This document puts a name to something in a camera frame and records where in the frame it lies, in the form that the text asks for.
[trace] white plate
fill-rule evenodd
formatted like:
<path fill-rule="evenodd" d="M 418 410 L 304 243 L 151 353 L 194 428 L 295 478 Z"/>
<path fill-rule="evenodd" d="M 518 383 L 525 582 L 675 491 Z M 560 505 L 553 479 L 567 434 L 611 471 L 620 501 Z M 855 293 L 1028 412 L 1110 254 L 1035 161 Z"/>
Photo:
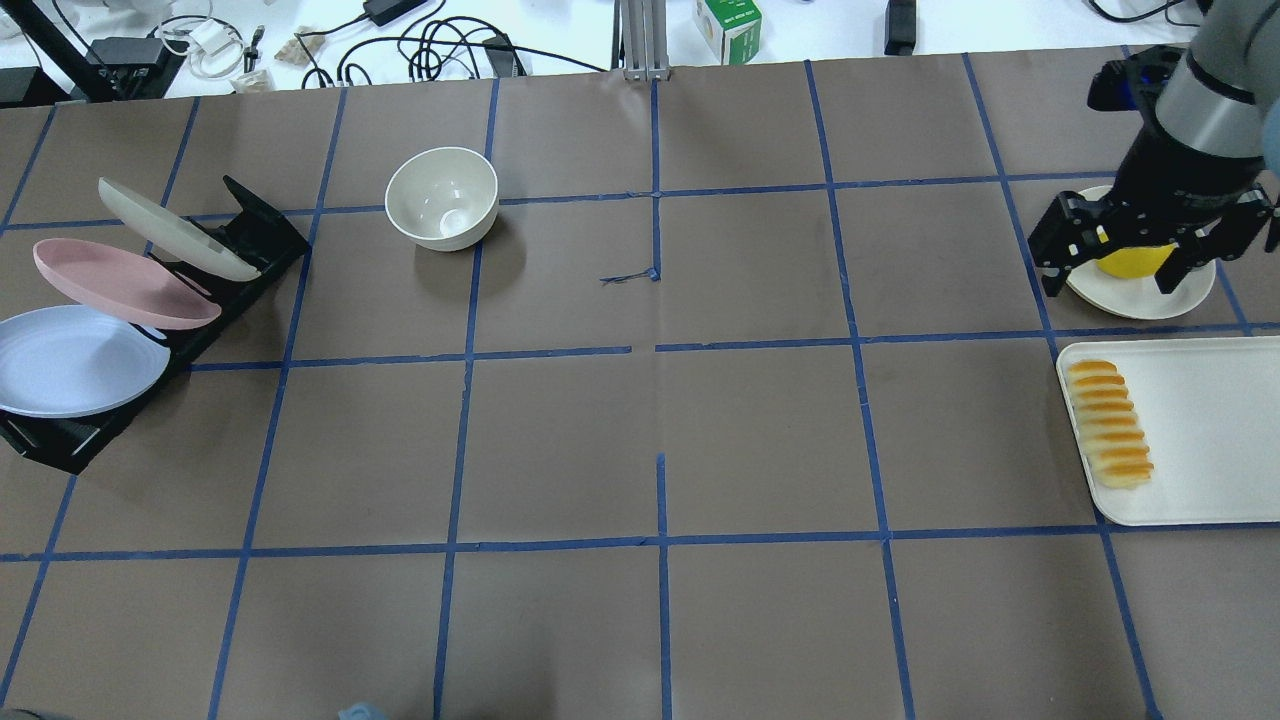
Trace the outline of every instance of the white plate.
<path fill-rule="evenodd" d="M 236 282 L 262 274 L 196 225 L 111 178 L 97 179 L 97 196 L 129 229 L 209 274 Z"/>
<path fill-rule="evenodd" d="M 119 407 L 155 384 L 169 350 L 84 305 L 42 307 L 0 323 L 0 409 L 79 418 Z"/>
<path fill-rule="evenodd" d="M 1100 184 L 1080 191 L 1085 200 L 1102 200 L 1111 190 Z M 1156 278 L 1117 278 L 1103 273 L 1096 260 L 1080 265 L 1066 275 L 1066 286 L 1100 310 L 1134 320 L 1166 320 L 1185 315 L 1208 297 L 1217 278 L 1217 265 L 1210 263 L 1183 278 L 1174 292 L 1160 292 Z"/>
<path fill-rule="evenodd" d="M 1110 360 L 1125 377 L 1147 433 L 1149 483 L 1116 489 L 1093 480 L 1093 503 L 1121 525 L 1280 520 L 1280 337 L 1078 342 L 1066 368 Z M 1066 402 L 1079 445 L 1075 413 Z"/>

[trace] blue object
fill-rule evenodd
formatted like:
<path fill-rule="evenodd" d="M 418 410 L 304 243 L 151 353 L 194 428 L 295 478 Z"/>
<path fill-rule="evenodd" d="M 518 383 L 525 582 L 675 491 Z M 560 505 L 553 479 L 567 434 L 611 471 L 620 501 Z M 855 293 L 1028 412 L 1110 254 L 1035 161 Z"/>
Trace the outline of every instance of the blue object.
<path fill-rule="evenodd" d="M 387 720 L 381 710 L 367 702 L 357 702 L 338 714 L 338 720 Z"/>
<path fill-rule="evenodd" d="M 1262 155 L 1267 167 L 1280 176 L 1280 99 L 1271 106 L 1266 122 L 1262 123 Z"/>

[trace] black metal bar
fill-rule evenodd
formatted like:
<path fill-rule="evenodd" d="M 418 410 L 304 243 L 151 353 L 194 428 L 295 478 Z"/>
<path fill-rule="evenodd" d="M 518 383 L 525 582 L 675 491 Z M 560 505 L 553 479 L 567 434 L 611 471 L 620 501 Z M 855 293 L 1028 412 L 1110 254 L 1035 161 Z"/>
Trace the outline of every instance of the black metal bar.
<path fill-rule="evenodd" d="M 111 83 L 97 73 L 97 68 L 81 55 L 32 0 L 0 0 L 0 8 L 67 73 L 90 102 L 119 100 Z"/>

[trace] green and white box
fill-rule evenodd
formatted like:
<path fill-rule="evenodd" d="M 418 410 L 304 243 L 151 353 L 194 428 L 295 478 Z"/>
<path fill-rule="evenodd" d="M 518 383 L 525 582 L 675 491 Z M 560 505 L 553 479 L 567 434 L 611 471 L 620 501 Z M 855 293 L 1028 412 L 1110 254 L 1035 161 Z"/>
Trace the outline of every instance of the green and white box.
<path fill-rule="evenodd" d="M 694 0 L 694 22 L 722 65 L 741 65 L 760 51 L 764 15 L 751 0 Z"/>

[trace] robotic arm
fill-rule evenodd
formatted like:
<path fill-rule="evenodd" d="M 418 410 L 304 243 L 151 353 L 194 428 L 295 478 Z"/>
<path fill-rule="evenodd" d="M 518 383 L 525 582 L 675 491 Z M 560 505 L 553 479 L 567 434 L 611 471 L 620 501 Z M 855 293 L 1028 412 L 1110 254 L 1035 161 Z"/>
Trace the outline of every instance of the robotic arm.
<path fill-rule="evenodd" d="M 1047 295 L 1126 247 L 1174 246 L 1156 272 L 1169 293 L 1190 270 L 1243 255 L 1268 219 L 1266 251 L 1280 245 L 1257 184 L 1263 167 L 1280 173 L 1280 0 L 1217 0 L 1185 53 L 1157 46 L 1108 63 L 1089 106 L 1137 109 L 1143 128 L 1105 197 L 1061 192 L 1032 232 Z"/>

